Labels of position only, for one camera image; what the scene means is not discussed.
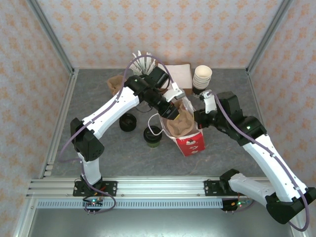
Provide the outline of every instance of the brown paper bag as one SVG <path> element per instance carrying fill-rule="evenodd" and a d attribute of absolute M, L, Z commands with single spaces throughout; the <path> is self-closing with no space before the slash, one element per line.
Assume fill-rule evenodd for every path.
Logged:
<path fill-rule="evenodd" d="M 115 95 L 116 93 L 118 93 L 122 85 L 122 80 L 123 80 L 123 76 L 121 75 L 117 75 L 115 77 L 108 79 L 107 84 L 112 95 Z"/>
<path fill-rule="evenodd" d="M 175 120 L 167 121 L 167 128 L 173 137 L 183 137 L 192 131 L 194 127 L 194 118 L 186 110 L 182 101 L 175 103 L 179 110 L 179 117 Z"/>

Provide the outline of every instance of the floral wallpaper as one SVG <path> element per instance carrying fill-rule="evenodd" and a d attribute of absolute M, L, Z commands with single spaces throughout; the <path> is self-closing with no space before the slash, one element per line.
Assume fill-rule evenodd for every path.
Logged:
<path fill-rule="evenodd" d="M 289 167 L 316 187 L 316 4 L 294 0 L 251 73 L 265 126 Z M 316 233 L 316 203 L 312 204 Z"/>
<path fill-rule="evenodd" d="M 245 68 L 282 0 L 39 0 L 71 64 L 125 68 L 146 50 L 170 64 Z"/>
<path fill-rule="evenodd" d="M 25 0 L 0 1 L 0 236 L 44 162 L 68 73 Z"/>

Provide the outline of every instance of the black cup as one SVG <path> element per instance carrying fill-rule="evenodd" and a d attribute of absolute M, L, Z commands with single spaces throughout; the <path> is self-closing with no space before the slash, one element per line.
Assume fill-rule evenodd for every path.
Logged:
<path fill-rule="evenodd" d="M 158 134 L 161 132 L 161 129 L 158 128 L 157 126 L 150 126 L 150 128 L 152 129 L 152 131 L 154 132 L 154 134 Z M 157 146 L 159 146 L 160 144 L 160 140 L 162 138 L 162 134 L 159 135 L 153 135 L 152 132 L 149 130 L 148 127 L 146 127 L 146 129 L 144 130 L 144 139 L 147 142 L 147 145 L 151 148 L 155 148 Z"/>
<path fill-rule="evenodd" d="M 131 132 L 136 128 L 136 118 L 134 115 L 126 113 L 119 118 L 119 127 L 124 132 Z"/>

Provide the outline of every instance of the white paper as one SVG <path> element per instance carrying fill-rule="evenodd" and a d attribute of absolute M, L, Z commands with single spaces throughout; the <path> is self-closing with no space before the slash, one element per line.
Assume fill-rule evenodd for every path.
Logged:
<path fill-rule="evenodd" d="M 164 69 L 161 64 L 158 64 L 158 67 Z M 182 89 L 191 89 L 192 88 L 192 75 L 191 75 L 191 66 L 190 64 L 183 65 L 166 65 L 172 79 L 178 84 L 178 86 Z M 162 86 L 162 88 L 166 88 L 168 85 L 168 81 Z"/>

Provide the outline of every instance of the stacked paper cups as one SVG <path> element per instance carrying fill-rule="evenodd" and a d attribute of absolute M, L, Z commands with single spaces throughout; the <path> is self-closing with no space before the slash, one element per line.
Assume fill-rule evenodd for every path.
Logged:
<path fill-rule="evenodd" d="M 193 95 L 199 96 L 207 88 L 211 80 L 212 70 L 205 65 L 196 68 L 193 76 Z"/>

